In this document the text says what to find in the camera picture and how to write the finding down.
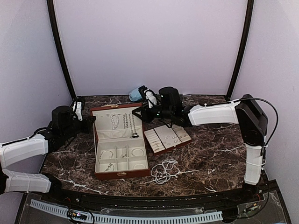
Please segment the small red jewelry tray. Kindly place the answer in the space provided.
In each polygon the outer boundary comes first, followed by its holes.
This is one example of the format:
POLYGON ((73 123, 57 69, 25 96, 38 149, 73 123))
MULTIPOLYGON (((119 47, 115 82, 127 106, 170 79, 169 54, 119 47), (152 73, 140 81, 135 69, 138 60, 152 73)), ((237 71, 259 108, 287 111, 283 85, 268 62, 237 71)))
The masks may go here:
POLYGON ((166 125, 144 132, 153 154, 159 155, 189 144, 192 139, 186 130, 177 125, 168 128, 166 125))

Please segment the large red jewelry box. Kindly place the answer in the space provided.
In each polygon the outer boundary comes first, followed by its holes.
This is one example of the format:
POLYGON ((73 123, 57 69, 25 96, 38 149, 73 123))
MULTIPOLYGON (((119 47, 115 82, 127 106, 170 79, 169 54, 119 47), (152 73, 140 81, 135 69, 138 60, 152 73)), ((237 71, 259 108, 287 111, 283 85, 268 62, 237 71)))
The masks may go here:
POLYGON ((142 121, 132 114, 140 103, 92 108, 95 176, 99 180, 150 175, 142 121), (136 164, 144 169, 133 169, 136 164))

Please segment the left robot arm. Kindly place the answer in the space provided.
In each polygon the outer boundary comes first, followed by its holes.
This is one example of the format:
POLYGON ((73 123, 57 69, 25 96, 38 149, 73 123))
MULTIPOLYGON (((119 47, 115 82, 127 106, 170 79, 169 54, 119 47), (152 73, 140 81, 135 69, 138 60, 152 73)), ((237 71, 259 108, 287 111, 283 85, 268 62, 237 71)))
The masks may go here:
POLYGON ((63 203, 66 193, 61 182, 50 174, 28 174, 8 170, 10 165, 38 155, 50 154, 73 140, 79 133, 89 134, 95 116, 83 116, 80 108, 59 106, 52 111, 52 120, 24 139, 0 145, 0 192, 47 193, 55 203, 63 203))

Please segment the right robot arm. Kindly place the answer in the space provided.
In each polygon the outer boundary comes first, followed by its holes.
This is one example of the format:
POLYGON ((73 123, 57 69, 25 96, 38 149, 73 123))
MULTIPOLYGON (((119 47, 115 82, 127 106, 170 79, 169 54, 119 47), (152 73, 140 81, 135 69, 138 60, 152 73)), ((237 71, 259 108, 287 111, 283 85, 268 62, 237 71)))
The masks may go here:
POLYGON ((132 114, 143 122, 150 123, 154 119, 162 122, 168 120, 171 125, 181 127, 238 124, 246 147, 244 182, 248 184, 239 191, 238 198, 247 203, 256 196, 254 185, 259 183, 266 161, 266 148, 271 139, 267 136, 268 117, 258 104, 260 98, 245 94, 242 98, 232 101, 185 106, 176 88, 164 87, 159 90, 158 95, 145 86, 138 90, 142 97, 142 105, 134 109, 132 114))

